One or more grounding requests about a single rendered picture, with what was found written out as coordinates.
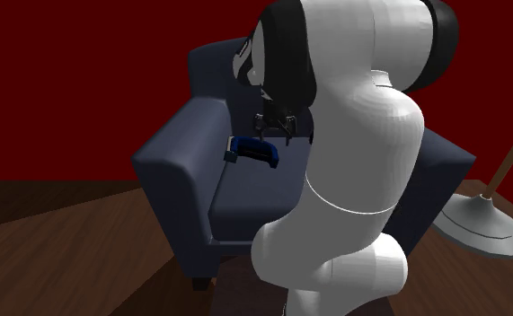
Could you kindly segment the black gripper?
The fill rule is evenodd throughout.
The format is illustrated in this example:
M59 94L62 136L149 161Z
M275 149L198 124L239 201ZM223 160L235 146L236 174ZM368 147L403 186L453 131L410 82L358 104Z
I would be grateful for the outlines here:
M276 104L263 89L261 97L263 112L257 113L253 118L253 127L258 138L263 141L263 133L268 128L282 129L286 133L286 146L289 146L290 140L296 135L295 114L289 108Z

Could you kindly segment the blue and black flat device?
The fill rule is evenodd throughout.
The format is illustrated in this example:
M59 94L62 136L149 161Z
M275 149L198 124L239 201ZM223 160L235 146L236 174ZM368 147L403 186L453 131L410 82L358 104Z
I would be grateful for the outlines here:
M272 169L276 169L279 165L279 152L275 145L248 136L231 136L227 143L224 160L236 163L240 156L266 162Z

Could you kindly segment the floor lamp with grey base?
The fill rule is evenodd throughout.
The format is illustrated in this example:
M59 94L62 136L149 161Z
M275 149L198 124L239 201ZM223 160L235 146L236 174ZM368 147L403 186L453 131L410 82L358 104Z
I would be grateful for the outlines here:
M492 196L513 164L513 145L483 193L454 194L433 222L438 233L491 258L513 258L513 218L494 206Z

